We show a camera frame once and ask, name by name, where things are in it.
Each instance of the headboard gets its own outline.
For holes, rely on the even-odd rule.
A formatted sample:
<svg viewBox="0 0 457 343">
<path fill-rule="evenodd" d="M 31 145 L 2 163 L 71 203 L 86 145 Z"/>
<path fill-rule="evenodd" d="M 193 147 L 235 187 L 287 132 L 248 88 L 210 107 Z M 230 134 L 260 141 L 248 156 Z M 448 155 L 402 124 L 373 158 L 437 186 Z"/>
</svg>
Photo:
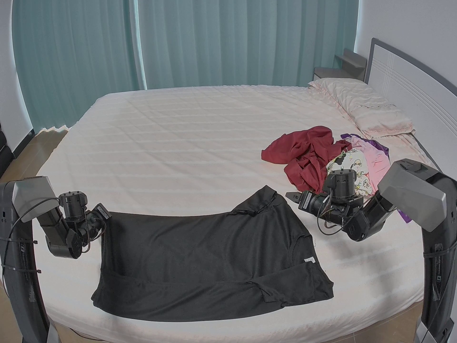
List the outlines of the headboard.
<svg viewBox="0 0 457 343">
<path fill-rule="evenodd" d="M 444 174 L 457 179 L 457 87 L 376 38 L 365 83 L 413 120 L 420 146 Z"/>
</svg>

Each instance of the white wall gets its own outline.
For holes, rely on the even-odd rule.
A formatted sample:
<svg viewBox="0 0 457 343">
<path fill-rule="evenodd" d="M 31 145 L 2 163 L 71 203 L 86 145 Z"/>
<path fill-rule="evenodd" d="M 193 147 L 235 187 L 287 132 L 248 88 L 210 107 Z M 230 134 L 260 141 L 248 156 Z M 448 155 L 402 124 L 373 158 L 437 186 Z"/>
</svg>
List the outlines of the white wall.
<svg viewBox="0 0 457 343">
<path fill-rule="evenodd" d="M 457 0 L 360 0 L 356 48 L 373 37 L 413 56 L 457 85 Z"/>
<path fill-rule="evenodd" d="M 11 9 L 13 0 L 0 0 L 0 124 L 11 151 L 32 129 L 20 91 L 13 55 Z"/>
</svg>

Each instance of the mattress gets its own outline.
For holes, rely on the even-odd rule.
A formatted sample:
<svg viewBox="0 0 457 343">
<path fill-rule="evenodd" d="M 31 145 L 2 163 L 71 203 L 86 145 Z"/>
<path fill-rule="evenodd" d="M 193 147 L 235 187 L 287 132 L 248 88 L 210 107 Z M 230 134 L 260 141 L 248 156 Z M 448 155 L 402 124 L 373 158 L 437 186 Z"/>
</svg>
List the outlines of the mattress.
<svg viewBox="0 0 457 343">
<path fill-rule="evenodd" d="M 360 134 L 335 104 L 314 88 L 191 87 L 106 95 L 64 137 L 39 175 L 55 194 L 79 190 L 88 207 L 155 215 L 230 211 L 258 189 L 295 191 L 283 165 L 260 151 L 284 133 L 325 125 L 335 139 Z M 387 136 L 391 161 L 431 165 L 411 135 Z M 314 238 L 334 282 L 334 298 L 235 320 L 159 323 L 112 316 L 90 299 L 100 276 L 100 239 L 77 260 L 47 250 L 33 232 L 47 313 L 54 321 L 109 342 L 306 342 L 355 332 L 422 299 L 421 230 L 395 212 L 363 242 L 345 233 L 324 236 L 316 219 L 290 202 Z"/>
</svg>

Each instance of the floor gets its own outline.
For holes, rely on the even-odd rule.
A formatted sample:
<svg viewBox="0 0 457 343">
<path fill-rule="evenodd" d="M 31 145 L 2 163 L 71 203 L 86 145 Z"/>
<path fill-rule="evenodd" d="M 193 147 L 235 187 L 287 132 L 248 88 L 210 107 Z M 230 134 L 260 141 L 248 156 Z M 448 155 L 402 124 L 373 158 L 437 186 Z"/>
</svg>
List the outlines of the floor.
<svg viewBox="0 0 457 343">
<path fill-rule="evenodd" d="M 67 132 L 41 132 L 26 146 L 20 156 L 11 163 L 0 182 L 36 176 L 41 166 L 57 147 Z M 422 311 L 422 303 L 416 303 L 403 312 L 354 334 L 326 343 L 413 343 L 417 318 Z M 57 325 L 62 343 L 90 343 L 70 329 Z M 11 305 L 3 289 L 0 289 L 0 336 L 5 343 L 20 343 L 21 335 Z"/>
</svg>

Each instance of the pillowcase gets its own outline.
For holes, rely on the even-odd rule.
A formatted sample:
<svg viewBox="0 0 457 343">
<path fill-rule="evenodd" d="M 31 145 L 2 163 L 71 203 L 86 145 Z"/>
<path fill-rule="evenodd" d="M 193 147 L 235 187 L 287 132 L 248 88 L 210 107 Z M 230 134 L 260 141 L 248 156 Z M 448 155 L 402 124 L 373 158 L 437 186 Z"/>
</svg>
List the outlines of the pillowcase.
<svg viewBox="0 0 457 343">
<path fill-rule="evenodd" d="M 363 81 L 323 78 L 312 81 L 309 85 L 329 95 L 367 139 L 415 132 L 411 119 L 401 109 L 389 103 Z"/>
</svg>

